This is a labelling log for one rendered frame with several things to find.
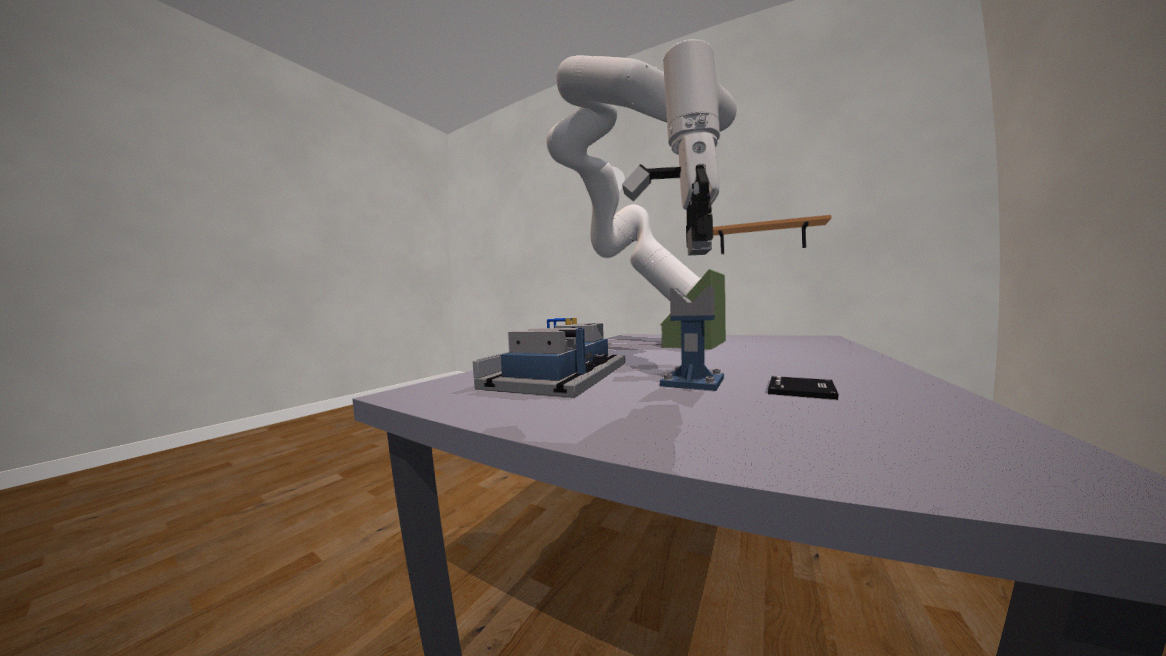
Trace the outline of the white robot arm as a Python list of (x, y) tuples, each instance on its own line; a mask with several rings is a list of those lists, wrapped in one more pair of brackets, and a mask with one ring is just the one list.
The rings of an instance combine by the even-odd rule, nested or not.
[[(656, 242), (645, 209), (628, 205), (614, 214), (619, 186), (613, 168), (604, 158), (589, 156), (586, 148), (614, 127), (614, 105), (666, 122), (669, 144), (694, 132), (711, 133), (718, 141), (719, 131), (733, 124), (737, 108), (715, 73), (712, 47), (698, 38), (679, 42), (665, 54), (663, 71), (640, 59), (571, 56), (559, 66), (557, 87), (560, 96), (580, 110), (552, 127), (547, 149), (559, 164), (578, 172), (586, 186), (592, 202), (593, 251), (600, 258), (613, 258), (638, 241), (630, 258), (635, 270), (667, 299), (670, 288), (686, 296), (698, 276)], [(680, 172), (681, 167), (647, 169), (640, 164), (621, 183), (623, 192), (635, 202), (651, 179), (680, 178)]]

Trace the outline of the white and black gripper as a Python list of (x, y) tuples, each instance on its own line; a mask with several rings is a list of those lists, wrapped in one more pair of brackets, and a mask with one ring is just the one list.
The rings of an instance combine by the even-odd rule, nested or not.
[(691, 241), (712, 240), (712, 214), (709, 213), (712, 212), (712, 202), (719, 193), (715, 151), (717, 144), (717, 137), (708, 132), (684, 134), (670, 144), (672, 151), (679, 155), (679, 167), (681, 167), (682, 207), (687, 210), (686, 241), (690, 227)]

